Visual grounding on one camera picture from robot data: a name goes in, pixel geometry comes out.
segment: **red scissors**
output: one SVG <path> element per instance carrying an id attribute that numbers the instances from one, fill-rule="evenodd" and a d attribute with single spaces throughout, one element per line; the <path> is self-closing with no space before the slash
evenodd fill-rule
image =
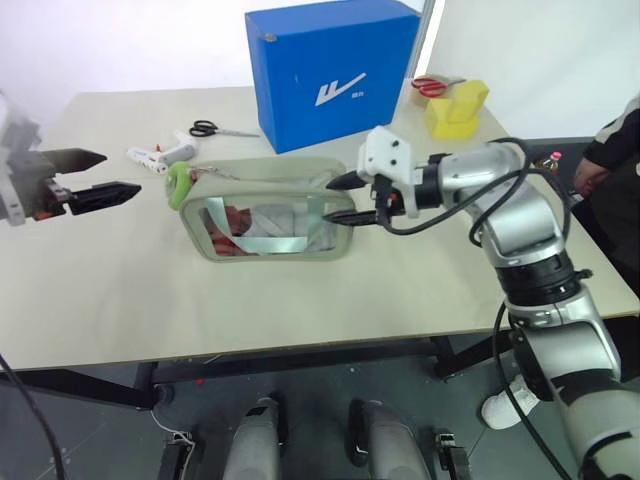
<path id="1" fill-rule="evenodd" d="M 459 78 L 446 82 L 446 79 L 439 79 L 429 76 L 421 76 L 411 80 L 411 86 L 420 92 L 420 95 L 427 98 L 437 98 L 444 95 L 451 85 L 466 82 L 464 78 Z"/>

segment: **person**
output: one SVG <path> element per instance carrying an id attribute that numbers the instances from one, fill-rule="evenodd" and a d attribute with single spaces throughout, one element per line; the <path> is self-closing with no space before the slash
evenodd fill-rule
<path id="1" fill-rule="evenodd" d="M 640 93 L 586 148 L 576 169 L 574 186 L 584 197 L 573 209 L 574 215 L 640 296 Z M 607 328 L 620 352 L 622 380 L 637 376 L 640 321 L 637 317 L 615 319 Z M 522 375 L 517 375 L 509 388 L 525 414 L 539 403 Z M 505 391 L 487 398 L 480 413 L 494 430 L 520 422 Z"/>

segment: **gray floor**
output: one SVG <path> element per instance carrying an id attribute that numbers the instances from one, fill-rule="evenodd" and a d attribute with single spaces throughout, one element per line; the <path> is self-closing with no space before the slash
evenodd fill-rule
<path id="1" fill-rule="evenodd" d="M 458 348 L 477 336 L 456 337 Z M 487 429 L 478 410 L 499 390 L 492 364 L 476 367 L 448 382 L 430 376 L 431 359 L 402 358 L 291 372 L 210 379 L 204 385 L 174 385 L 175 398 L 156 410 L 167 426 L 197 430 L 206 443 L 205 457 L 194 472 L 199 480 L 218 479 L 233 429 L 260 396 L 273 391 L 287 400 L 289 442 L 283 459 L 288 479 L 367 478 L 365 469 L 346 459 L 343 438 L 352 398 L 378 399 L 390 405 L 415 430 L 427 463 L 440 471 L 430 448 L 433 428 L 455 433 L 467 448 L 475 479 L 554 478 L 554 472 L 524 428 Z M 512 361 L 506 358 L 514 371 Z M 132 366 L 85 369 L 85 373 L 130 382 Z M 640 382 L 633 382 L 640 390 Z M 71 480 L 147 480 L 158 473 L 164 442 L 149 413 L 76 400 L 36 395 L 64 450 Z M 569 472 L 577 466 L 552 404 L 533 411 L 531 419 Z M 0 387 L 0 479 L 51 480 L 50 454 L 43 435 L 17 393 Z"/>

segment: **white glue gun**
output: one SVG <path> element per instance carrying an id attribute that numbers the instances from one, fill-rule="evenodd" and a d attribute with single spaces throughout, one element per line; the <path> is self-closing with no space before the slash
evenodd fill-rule
<path id="1" fill-rule="evenodd" d="M 131 147 L 127 150 L 127 157 L 159 175 L 167 173 L 169 166 L 175 162 L 186 162 L 198 153 L 195 138 L 178 130 L 173 132 L 179 145 L 164 152 L 149 152 L 141 148 Z"/>

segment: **scissors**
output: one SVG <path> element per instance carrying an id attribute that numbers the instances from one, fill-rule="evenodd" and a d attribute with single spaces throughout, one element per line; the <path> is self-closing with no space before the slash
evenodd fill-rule
<path id="1" fill-rule="evenodd" d="M 438 98 L 444 95 L 451 85 L 466 82 L 464 78 L 459 78 L 450 82 L 434 77 L 422 76 L 411 80 L 411 86 L 418 90 L 423 97 Z"/>
<path id="2" fill-rule="evenodd" d="M 189 134 L 192 137 L 210 137 L 212 135 L 232 135 L 234 137 L 259 137 L 256 133 L 238 132 L 236 130 L 223 130 L 218 126 L 210 122 L 209 120 L 196 120 L 193 122 L 193 127 L 189 129 Z"/>

